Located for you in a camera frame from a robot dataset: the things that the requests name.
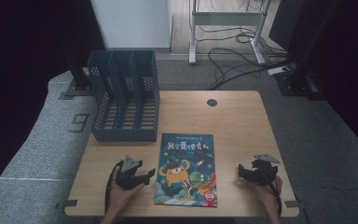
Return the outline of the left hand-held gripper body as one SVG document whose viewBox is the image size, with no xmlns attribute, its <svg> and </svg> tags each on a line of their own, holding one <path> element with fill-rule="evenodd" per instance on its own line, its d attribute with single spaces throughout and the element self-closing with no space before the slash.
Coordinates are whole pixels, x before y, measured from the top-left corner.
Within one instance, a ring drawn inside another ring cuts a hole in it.
<svg viewBox="0 0 358 224">
<path fill-rule="evenodd" d="M 139 169 L 133 169 L 133 163 L 137 161 L 131 156 L 127 155 L 119 165 L 120 169 L 117 173 L 116 183 L 123 189 L 134 189 L 140 184 L 137 182 L 136 171 Z"/>
</svg>

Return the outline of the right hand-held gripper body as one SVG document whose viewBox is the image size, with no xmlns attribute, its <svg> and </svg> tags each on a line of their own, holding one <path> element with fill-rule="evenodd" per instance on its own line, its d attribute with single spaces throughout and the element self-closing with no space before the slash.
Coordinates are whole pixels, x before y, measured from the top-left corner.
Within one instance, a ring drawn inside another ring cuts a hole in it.
<svg viewBox="0 0 358 224">
<path fill-rule="evenodd" d="M 254 182 L 261 185 L 267 185 L 272 182 L 278 173 L 278 167 L 273 166 L 272 163 L 279 164 L 280 161 L 269 154 L 254 155 L 254 158 L 255 160 L 252 162 L 255 172 Z"/>
</svg>

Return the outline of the blue plastic file rack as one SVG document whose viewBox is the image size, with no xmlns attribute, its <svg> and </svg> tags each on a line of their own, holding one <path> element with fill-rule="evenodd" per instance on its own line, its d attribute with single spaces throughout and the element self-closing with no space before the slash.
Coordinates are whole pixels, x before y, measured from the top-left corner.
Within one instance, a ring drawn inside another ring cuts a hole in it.
<svg viewBox="0 0 358 224">
<path fill-rule="evenodd" d="M 88 60 L 97 112 L 91 131 L 102 142 L 154 142 L 159 86 L 153 50 L 95 50 Z"/>
</svg>

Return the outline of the blue monster picture book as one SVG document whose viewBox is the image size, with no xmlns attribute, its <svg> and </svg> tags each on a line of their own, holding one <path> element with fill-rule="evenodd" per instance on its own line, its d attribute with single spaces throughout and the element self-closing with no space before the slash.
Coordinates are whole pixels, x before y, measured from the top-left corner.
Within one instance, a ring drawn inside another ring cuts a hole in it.
<svg viewBox="0 0 358 224">
<path fill-rule="evenodd" d="M 154 204 L 217 206 L 212 134 L 162 135 Z"/>
</svg>

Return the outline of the person's left hand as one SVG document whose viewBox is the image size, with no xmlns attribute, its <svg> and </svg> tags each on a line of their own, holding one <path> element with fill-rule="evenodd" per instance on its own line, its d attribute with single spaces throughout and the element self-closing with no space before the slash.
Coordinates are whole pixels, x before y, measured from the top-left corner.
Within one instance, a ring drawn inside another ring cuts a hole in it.
<svg viewBox="0 0 358 224">
<path fill-rule="evenodd" d="M 131 198 L 145 187 L 144 184 L 140 184 L 133 189 L 123 189 L 116 183 L 117 172 L 118 169 L 113 172 L 112 182 L 109 188 L 108 206 L 105 212 L 111 217 L 119 214 L 127 206 Z"/>
</svg>

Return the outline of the person's right hand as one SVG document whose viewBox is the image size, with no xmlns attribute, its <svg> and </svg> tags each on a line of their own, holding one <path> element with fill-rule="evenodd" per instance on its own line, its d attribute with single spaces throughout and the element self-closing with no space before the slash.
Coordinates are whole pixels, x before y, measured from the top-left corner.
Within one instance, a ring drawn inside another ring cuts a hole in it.
<svg viewBox="0 0 358 224">
<path fill-rule="evenodd" d="M 272 182 L 272 185 L 278 191 L 278 193 L 282 192 L 282 180 L 279 176 L 275 177 L 275 180 Z M 255 191 L 256 197 L 265 207 L 277 207 L 277 201 L 270 186 L 261 186 L 254 182 L 251 182 L 250 186 Z"/>
</svg>

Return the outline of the white power strip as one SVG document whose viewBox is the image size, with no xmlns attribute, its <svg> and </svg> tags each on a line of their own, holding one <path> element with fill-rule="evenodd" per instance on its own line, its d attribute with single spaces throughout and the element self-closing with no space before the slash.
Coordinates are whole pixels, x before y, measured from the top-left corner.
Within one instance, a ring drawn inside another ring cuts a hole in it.
<svg viewBox="0 0 358 224">
<path fill-rule="evenodd" d="M 273 76 L 273 75 L 276 75 L 276 74 L 288 72 L 289 70 L 290 69 L 287 66 L 280 66 L 280 67 L 275 67 L 275 68 L 269 69 L 268 74 L 270 76 Z"/>
</svg>

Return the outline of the black metal stand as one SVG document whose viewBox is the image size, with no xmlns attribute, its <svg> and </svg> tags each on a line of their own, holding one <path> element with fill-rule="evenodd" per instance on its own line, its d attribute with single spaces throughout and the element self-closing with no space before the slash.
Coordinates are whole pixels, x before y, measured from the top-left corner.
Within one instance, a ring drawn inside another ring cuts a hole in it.
<svg viewBox="0 0 358 224">
<path fill-rule="evenodd" d="M 73 99 L 76 96 L 91 96 L 92 90 L 90 80 L 82 67 L 79 67 L 71 52 L 67 49 L 64 54 L 65 62 L 69 66 L 69 70 L 73 76 L 68 89 L 63 93 L 64 99 Z"/>
<path fill-rule="evenodd" d="M 282 0 L 271 29 L 271 38 L 289 53 L 296 67 L 275 75 L 283 96 L 314 94 L 307 80 L 312 57 L 340 0 Z"/>
</svg>

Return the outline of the black curtain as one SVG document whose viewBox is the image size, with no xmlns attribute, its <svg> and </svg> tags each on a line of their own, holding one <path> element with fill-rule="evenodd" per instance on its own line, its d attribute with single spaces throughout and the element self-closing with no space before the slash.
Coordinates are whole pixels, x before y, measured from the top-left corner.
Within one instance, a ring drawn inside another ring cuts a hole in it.
<svg viewBox="0 0 358 224">
<path fill-rule="evenodd" d="M 307 80 L 358 137 L 358 0 L 340 0 L 317 44 Z"/>
<path fill-rule="evenodd" d="M 32 130 L 48 82 L 103 47 L 91 0 L 0 0 L 0 174 Z"/>
</svg>

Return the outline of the white partition panel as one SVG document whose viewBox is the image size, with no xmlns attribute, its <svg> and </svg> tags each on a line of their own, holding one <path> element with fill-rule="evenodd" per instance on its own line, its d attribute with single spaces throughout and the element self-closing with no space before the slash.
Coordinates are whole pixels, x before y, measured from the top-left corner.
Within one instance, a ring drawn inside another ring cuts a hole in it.
<svg viewBox="0 0 358 224">
<path fill-rule="evenodd" d="M 90 0 L 107 49 L 167 49 L 168 0 Z"/>
</svg>

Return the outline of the grey metal table bracket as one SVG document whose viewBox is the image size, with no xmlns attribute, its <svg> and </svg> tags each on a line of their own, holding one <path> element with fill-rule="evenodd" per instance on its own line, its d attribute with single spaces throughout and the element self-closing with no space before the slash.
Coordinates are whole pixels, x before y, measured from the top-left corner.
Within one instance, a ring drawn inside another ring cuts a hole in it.
<svg viewBox="0 0 358 224">
<path fill-rule="evenodd" d="M 64 210 L 66 207 L 76 207 L 78 204 L 78 200 L 66 200 L 63 203 L 56 203 L 55 209 Z"/>
<path fill-rule="evenodd" d="M 295 208 L 295 207 L 298 207 L 300 209 L 306 208 L 306 205 L 301 201 L 285 201 L 285 205 L 287 208 Z"/>
</svg>

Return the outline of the white metal desk frame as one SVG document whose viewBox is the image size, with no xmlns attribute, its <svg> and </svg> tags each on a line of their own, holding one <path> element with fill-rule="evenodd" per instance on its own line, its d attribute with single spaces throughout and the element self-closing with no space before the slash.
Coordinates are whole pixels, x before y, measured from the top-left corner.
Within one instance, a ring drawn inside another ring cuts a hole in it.
<svg viewBox="0 0 358 224">
<path fill-rule="evenodd" d="M 251 39 L 250 45 L 255 58 L 259 64 L 265 60 L 259 48 L 259 40 L 268 15 L 271 0 L 264 0 L 260 12 L 199 12 L 197 10 L 198 0 L 190 3 L 189 22 L 191 27 L 189 42 L 189 63 L 196 63 L 196 26 L 197 25 L 220 25 L 220 26 L 254 26 L 255 36 Z"/>
</svg>

